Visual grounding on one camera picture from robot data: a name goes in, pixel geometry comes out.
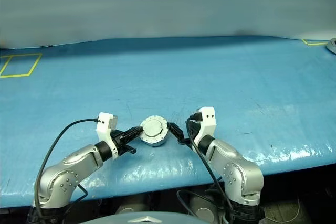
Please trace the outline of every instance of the black cable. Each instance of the black cable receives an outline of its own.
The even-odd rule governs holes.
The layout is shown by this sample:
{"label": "black cable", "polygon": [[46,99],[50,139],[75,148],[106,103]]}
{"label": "black cable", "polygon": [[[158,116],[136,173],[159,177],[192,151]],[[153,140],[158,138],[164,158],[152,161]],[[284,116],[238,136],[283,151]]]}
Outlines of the black cable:
{"label": "black cable", "polygon": [[226,201],[227,204],[228,204],[228,206],[229,206],[229,208],[232,209],[232,204],[231,204],[229,198],[228,198],[228,197],[226,196],[226,194],[224,193],[224,191],[223,191],[221,185],[219,184],[219,182],[218,182],[218,180],[217,180],[215,174],[214,174],[213,171],[211,170],[209,164],[208,164],[207,161],[205,160],[205,158],[204,158],[204,156],[202,155],[200,149],[198,149],[197,145],[196,145],[195,142],[194,142],[194,139],[193,139],[193,137],[192,137],[192,135],[191,135],[191,133],[190,133],[189,122],[190,122],[190,117],[189,117],[189,118],[187,119],[187,121],[186,121],[186,124],[187,124],[187,132],[188,132],[188,136],[189,136],[190,142],[191,142],[191,144],[193,145],[194,149],[196,150],[196,153],[198,154],[199,158],[200,158],[201,161],[203,162],[205,168],[208,170],[208,172],[209,172],[211,178],[213,179],[213,181],[214,181],[214,183],[215,183],[217,189],[219,190],[219,193],[220,193],[220,195],[221,195],[221,197],[222,197],[222,200]]}
{"label": "black cable", "polygon": [[[222,179],[223,179],[222,177],[219,177],[219,178],[217,179],[217,181],[220,182]],[[209,187],[209,189],[206,189],[206,191],[208,191],[208,190],[212,190],[214,187],[216,187],[216,185],[215,185],[215,184],[212,184],[212,185]]]}
{"label": "black cable", "polygon": [[180,192],[181,192],[181,191],[182,191],[182,190],[178,190],[178,191],[176,192],[176,196],[177,196],[179,202],[180,202],[180,203],[182,204],[182,206],[189,212],[189,214],[191,214],[191,215],[193,215],[193,216],[195,216],[195,217],[198,217],[198,216],[194,213],[194,211],[190,209],[190,207],[187,205],[187,203],[184,202],[184,200],[182,199],[182,197],[181,197],[181,195],[180,195]]}
{"label": "black cable", "polygon": [[194,196],[196,196],[196,197],[198,197],[198,198],[200,198],[200,199],[203,199],[203,200],[208,201],[209,203],[215,205],[218,209],[220,209],[220,210],[224,210],[223,207],[220,207],[216,202],[214,202],[214,201],[211,200],[211,199],[208,199],[208,198],[206,198],[206,197],[204,197],[204,196],[202,196],[202,195],[200,195],[200,194],[194,193],[193,191],[189,191],[189,190],[181,189],[181,190],[178,190],[178,191],[176,192],[176,195],[177,195],[178,200],[180,201],[180,203],[181,203],[184,207],[185,207],[186,203],[183,201],[183,199],[182,199],[182,197],[181,197],[181,195],[180,195],[181,193],[186,193],[186,194],[194,195]]}
{"label": "black cable", "polygon": [[65,215],[70,211],[71,207],[73,207],[76,203],[80,202],[82,199],[84,199],[86,196],[88,196],[88,191],[85,190],[84,187],[81,186],[81,184],[78,184],[79,189],[81,189],[84,193],[83,196],[79,197],[78,199],[76,199],[69,207],[68,209],[65,211]]}
{"label": "black cable", "polygon": [[35,185],[34,185],[34,201],[35,201],[35,207],[36,207],[36,212],[39,216],[39,218],[41,219],[42,223],[43,224],[46,224],[44,218],[43,218],[43,214],[42,214],[42,209],[41,209],[41,206],[40,206],[40,201],[39,201],[39,198],[38,198],[38,191],[39,191],[39,188],[40,188],[40,181],[41,181],[41,177],[42,177],[42,173],[43,173],[43,170],[44,168],[46,167],[46,164],[48,162],[48,159],[51,155],[51,152],[53,151],[53,149],[55,148],[55,145],[57,144],[57,142],[59,141],[59,139],[62,137],[62,135],[73,125],[77,124],[77,123],[82,123],[82,122],[97,122],[98,119],[83,119],[83,120],[78,120],[78,121],[75,121],[73,123],[70,123],[68,126],[66,126],[62,131],[61,133],[59,133],[59,135],[57,136],[57,138],[54,140],[53,144],[51,145],[50,149],[48,150],[43,162],[42,162],[42,165],[41,165],[41,168],[40,170],[38,171],[38,174],[37,174],[37,177],[36,177],[36,181],[35,181]]}

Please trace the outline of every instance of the white backdrop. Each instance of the white backdrop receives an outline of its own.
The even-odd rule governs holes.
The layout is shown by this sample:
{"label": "white backdrop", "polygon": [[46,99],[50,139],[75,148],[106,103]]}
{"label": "white backdrop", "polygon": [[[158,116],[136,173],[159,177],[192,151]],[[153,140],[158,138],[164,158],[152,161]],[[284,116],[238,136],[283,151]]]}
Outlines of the white backdrop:
{"label": "white backdrop", "polygon": [[336,0],[1,0],[0,46],[129,37],[336,37]]}

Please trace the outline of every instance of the cylindrical part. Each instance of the cylindrical part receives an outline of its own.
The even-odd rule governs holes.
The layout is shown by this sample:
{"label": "cylindrical part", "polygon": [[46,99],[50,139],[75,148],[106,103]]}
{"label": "cylindrical part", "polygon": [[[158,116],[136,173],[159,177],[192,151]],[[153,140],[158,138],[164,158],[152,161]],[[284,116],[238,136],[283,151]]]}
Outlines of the cylindrical part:
{"label": "cylindrical part", "polygon": [[[196,186],[192,188],[192,192],[197,193],[210,200],[214,200],[211,195],[204,193],[206,189],[207,187],[204,186]],[[189,204],[192,211],[202,220],[212,224],[219,223],[217,207],[214,204],[203,200],[195,195],[190,195]]]}
{"label": "cylindrical part", "polygon": [[259,206],[248,206],[234,201],[231,203],[233,210],[239,213],[234,215],[233,212],[227,212],[226,219],[233,219],[233,224],[258,224],[265,217],[263,209]]}
{"label": "cylindrical part", "polygon": [[149,211],[148,194],[136,194],[124,197],[116,214],[123,214],[125,212],[143,212]]}
{"label": "cylindrical part", "polygon": [[105,141],[100,141],[99,143],[95,144],[95,147],[97,147],[103,162],[112,157],[112,151]]}
{"label": "cylindrical part", "polygon": [[205,135],[200,142],[198,143],[199,150],[203,153],[203,155],[206,155],[206,152],[208,151],[208,148],[210,146],[210,143],[215,140],[214,137],[210,135]]}

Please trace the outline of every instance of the table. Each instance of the table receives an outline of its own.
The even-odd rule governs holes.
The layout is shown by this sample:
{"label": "table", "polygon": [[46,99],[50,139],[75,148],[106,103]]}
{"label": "table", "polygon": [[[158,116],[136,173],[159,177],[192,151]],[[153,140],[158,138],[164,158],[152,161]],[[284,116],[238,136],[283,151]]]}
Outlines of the table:
{"label": "table", "polygon": [[[112,39],[2,50],[0,69],[0,207],[29,205],[58,133],[99,112],[118,115],[120,130],[160,115],[186,132],[192,112],[214,106],[215,136],[264,175],[336,162],[336,55],[324,46],[258,36]],[[48,165],[97,143],[95,127],[69,129]],[[88,199],[211,181],[172,135],[160,147],[139,138],[130,145],[136,154],[106,161],[82,182]]]}

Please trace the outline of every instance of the floor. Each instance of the floor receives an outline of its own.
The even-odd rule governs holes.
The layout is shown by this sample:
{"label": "floor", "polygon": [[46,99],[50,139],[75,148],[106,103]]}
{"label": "floor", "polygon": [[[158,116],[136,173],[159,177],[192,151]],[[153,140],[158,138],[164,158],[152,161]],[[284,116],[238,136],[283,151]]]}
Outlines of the floor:
{"label": "floor", "polygon": [[[291,224],[319,224],[328,223],[333,218],[336,209],[336,185],[328,179],[330,174],[336,172],[336,165],[306,169],[297,172],[271,175],[265,177],[265,186],[262,191],[261,205],[265,215],[275,221],[288,221],[298,210],[298,197],[300,212]],[[150,193],[153,200],[151,208],[156,211],[183,212],[186,211],[177,202],[176,189]],[[66,224],[78,224],[110,215],[116,211],[123,197],[104,200],[83,201],[74,206],[69,214]],[[0,224],[23,223],[27,208],[2,209]],[[260,223],[274,223],[264,219]]]}

